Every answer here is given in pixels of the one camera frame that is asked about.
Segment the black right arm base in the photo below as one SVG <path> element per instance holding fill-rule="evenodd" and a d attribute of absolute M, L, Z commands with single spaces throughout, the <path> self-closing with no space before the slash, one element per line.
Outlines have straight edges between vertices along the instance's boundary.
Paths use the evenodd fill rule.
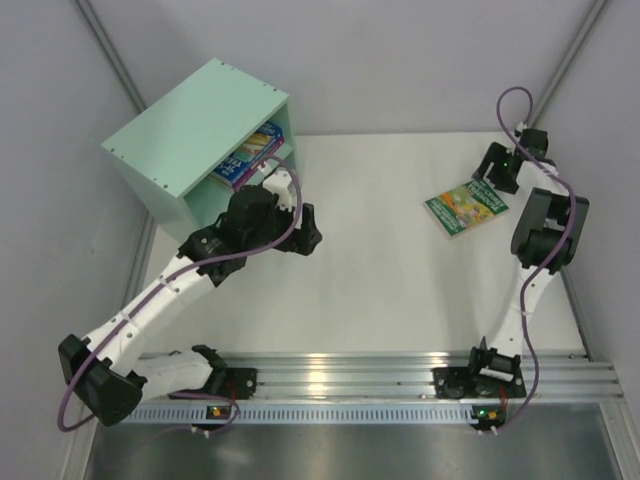
<path fill-rule="evenodd" d="M 438 399 L 500 399 L 503 394 L 507 399 L 527 396 L 520 372 L 511 382 L 471 374 L 467 367 L 438 367 L 432 374 Z"/>

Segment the purple 117-Storey Treehouse book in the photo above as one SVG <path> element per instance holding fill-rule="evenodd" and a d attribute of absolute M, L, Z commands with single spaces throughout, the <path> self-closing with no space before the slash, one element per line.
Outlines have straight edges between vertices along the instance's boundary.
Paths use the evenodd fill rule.
<path fill-rule="evenodd" d="M 236 182 L 233 183 L 232 189 L 234 191 L 239 190 L 260 168 L 263 167 L 264 163 L 266 162 L 266 157 L 270 154 L 274 154 L 284 143 L 285 138 L 280 137 L 264 153 L 260 153 L 257 159 L 251 164 L 250 168 L 244 174 L 242 174 Z"/>

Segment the green Storey Treehouse book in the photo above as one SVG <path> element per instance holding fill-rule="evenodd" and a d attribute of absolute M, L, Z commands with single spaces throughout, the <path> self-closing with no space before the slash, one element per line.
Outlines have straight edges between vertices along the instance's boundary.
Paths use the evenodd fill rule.
<path fill-rule="evenodd" d="M 474 179 L 424 202 L 426 211 L 448 238 L 455 238 L 509 210 L 507 203 L 483 179 Z"/>

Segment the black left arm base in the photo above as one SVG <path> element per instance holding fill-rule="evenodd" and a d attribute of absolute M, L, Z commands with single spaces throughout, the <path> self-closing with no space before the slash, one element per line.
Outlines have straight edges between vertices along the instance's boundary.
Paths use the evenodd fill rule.
<path fill-rule="evenodd" d="M 205 385 L 198 389 L 181 390 L 169 395 L 170 398 L 189 398 L 192 394 L 220 396 L 235 400 L 250 399 L 257 386 L 258 370 L 255 368 L 227 367 L 214 371 Z"/>

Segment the blue 91-Storey Treehouse book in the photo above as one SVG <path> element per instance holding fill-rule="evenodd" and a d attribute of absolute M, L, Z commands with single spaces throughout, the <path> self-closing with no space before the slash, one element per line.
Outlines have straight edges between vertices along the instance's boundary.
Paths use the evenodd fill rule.
<path fill-rule="evenodd" d="M 227 187 L 236 189 L 241 181 L 252 171 L 254 165 L 284 141 L 282 129 L 270 122 L 265 122 L 251 134 L 238 148 L 219 163 L 210 176 Z"/>

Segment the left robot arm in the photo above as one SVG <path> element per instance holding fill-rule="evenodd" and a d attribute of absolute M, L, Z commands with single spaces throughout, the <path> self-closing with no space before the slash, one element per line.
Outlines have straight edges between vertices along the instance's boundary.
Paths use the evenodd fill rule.
<path fill-rule="evenodd" d="M 241 188 L 213 224 L 187 237 L 129 305 L 85 336 L 69 335 L 59 344 L 67 389 L 58 415 L 63 417 L 68 400 L 77 396 L 93 418 L 112 426 L 157 397 L 226 392 L 228 366 L 216 349 L 195 345 L 146 359 L 147 347 L 189 304 L 242 269 L 248 257 L 271 249 L 308 256 L 321 240 L 314 208 L 303 202 L 297 179 Z"/>

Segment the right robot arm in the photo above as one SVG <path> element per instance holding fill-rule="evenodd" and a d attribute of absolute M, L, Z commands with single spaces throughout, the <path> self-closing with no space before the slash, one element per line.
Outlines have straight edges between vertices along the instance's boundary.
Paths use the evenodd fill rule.
<path fill-rule="evenodd" d="M 474 380 L 506 385 L 518 382 L 525 328 L 546 287 L 573 260 L 590 207 L 585 197 L 571 200 L 553 180 L 558 171 L 546 157 L 547 132 L 521 124 L 514 135 L 517 147 L 492 143 L 474 173 L 499 192 L 529 192 L 511 240 L 519 266 L 507 306 L 469 359 Z"/>

